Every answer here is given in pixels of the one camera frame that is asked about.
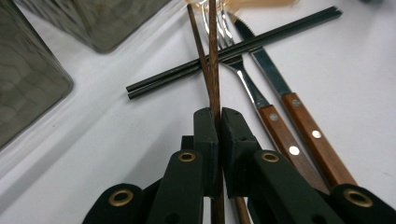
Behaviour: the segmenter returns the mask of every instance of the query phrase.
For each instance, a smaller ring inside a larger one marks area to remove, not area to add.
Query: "utensil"
[[[227,58],[241,54],[242,52],[247,52],[251,49],[259,48],[265,44],[275,42],[290,35],[298,34],[301,31],[315,27],[319,24],[322,24],[323,22],[339,18],[341,14],[342,12],[336,7],[329,7],[305,18],[278,27],[275,30],[257,35],[249,40],[244,40],[228,47],[227,49],[220,50],[219,60],[226,60]],[[126,90],[129,92],[128,97],[132,100],[138,96],[157,90],[173,81],[196,74],[200,69],[201,66],[198,59],[184,63],[178,67],[172,68],[156,76],[149,77],[126,87]]]
[[[233,21],[237,31],[244,39],[250,39],[255,36],[248,26],[238,20],[238,18],[233,17]],[[297,93],[291,91],[264,48],[251,50],[250,55],[271,83],[285,109],[289,112],[290,118],[294,121],[302,138],[310,147],[315,161],[331,186],[340,184],[357,185]]]
[[[202,9],[202,13],[204,25],[207,30],[207,17],[204,9]],[[234,45],[233,36],[228,29],[225,13],[221,5],[218,15],[218,39],[220,49],[226,49]],[[267,132],[270,134],[277,150],[283,153],[293,163],[296,169],[312,187],[323,192],[328,192],[329,190],[326,184],[316,170],[310,165],[307,157],[302,152],[302,148],[292,136],[289,128],[276,111],[276,108],[268,103],[250,78],[245,69],[242,55],[235,55],[222,61],[222,63],[231,68],[241,79],[251,102],[255,106],[256,112],[260,116]]]

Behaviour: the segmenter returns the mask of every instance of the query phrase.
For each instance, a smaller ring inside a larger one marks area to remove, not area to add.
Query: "white table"
[[[145,188],[163,175],[181,136],[192,134],[193,112],[208,106],[203,76],[133,101],[124,88],[197,58],[182,6],[167,6],[108,54],[23,10],[75,87],[0,152],[0,223],[81,223],[105,189]],[[396,207],[396,2],[301,0],[236,15],[260,34],[331,6],[340,19],[266,49],[360,186]],[[285,118],[248,55],[246,67]],[[241,112],[261,146],[274,149],[238,78],[223,66],[219,73],[221,105]],[[236,223],[228,200],[225,207],[226,223]],[[205,223],[208,208],[205,200]]]

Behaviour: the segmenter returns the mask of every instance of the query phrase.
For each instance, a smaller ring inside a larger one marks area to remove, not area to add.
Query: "metal screw hole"
[[[346,197],[346,199],[351,203],[354,203],[360,207],[373,206],[373,201],[367,195],[354,189],[344,190],[344,197]]]
[[[276,154],[269,153],[269,152],[263,153],[262,154],[262,159],[265,160],[265,161],[269,161],[269,162],[277,162],[277,161],[279,161],[279,157]]]
[[[114,192],[110,198],[108,198],[108,202],[115,207],[120,207],[129,203],[133,197],[134,194],[130,190],[120,189]]]
[[[182,153],[178,156],[180,161],[193,161],[195,160],[195,155],[190,152]]]

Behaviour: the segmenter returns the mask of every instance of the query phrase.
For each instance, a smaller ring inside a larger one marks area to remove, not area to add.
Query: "metal fork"
[[[217,16],[218,20],[218,43],[221,49],[233,45],[233,36],[227,26],[225,20],[224,9],[220,2],[220,11]],[[203,8],[204,24],[207,26],[207,16]],[[223,64],[230,67],[240,77],[244,87],[249,95],[252,103],[256,106],[256,112],[262,120],[267,132],[271,135],[274,145],[277,150],[285,155],[291,163],[296,167],[299,173],[307,180],[314,188],[320,189],[323,192],[328,192],[326,184],[320,177],[318,172],[311,166],[309,159],[300,150],[298,142],[294,139],[285,121],[280,117],[276,108],[270,105],[264,98],[262,93],[258,90],[256,85],[251,80],[248,72],[245,69],[244,62],[241,55],[233,56],[225,61]]]
[[[204,26],[207,34],[209,35],[209,26],[208,26],[208,16],[206,13],[207,2],[201,2],[201,10],[204,18]],[[219,13],[217,14],[217,25],[218,25],[218,45],[220,49],[228,48],[234,45],[233,36],[228,29],[228,24],[226,20],[226,16],[224,13],[224,6],[222,1],[219,0]],[[244,66],[244,61],[242,55],[237,55],[227,60],[222,61],[223,64],[227,65],[231,68],[241,79],[244,84],[245,89],[247,90],[247,94],[250,97],[252,103],[256,106],[257,109],[262,108],[263,106],[269,105],[267,100],[264,98],[262,93],[254,84],[253,80],[248,75],[247,70]]]

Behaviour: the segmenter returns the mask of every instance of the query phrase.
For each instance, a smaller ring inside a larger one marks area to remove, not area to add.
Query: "wooden knife handle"
[[[297,94],[295,92],[285,94],[281,97],[281,101],[302,138],[311,149],[312,156],[329,184],[331,186],[340,184],[357,185]]]
[[[286,126],[273,105],[258,109],[262,122],[270,134],[277,150],[282,153],[315,189],[328,193],[329,189],[318,172],[308,161],[302,148],[298,145],[289,128]]]

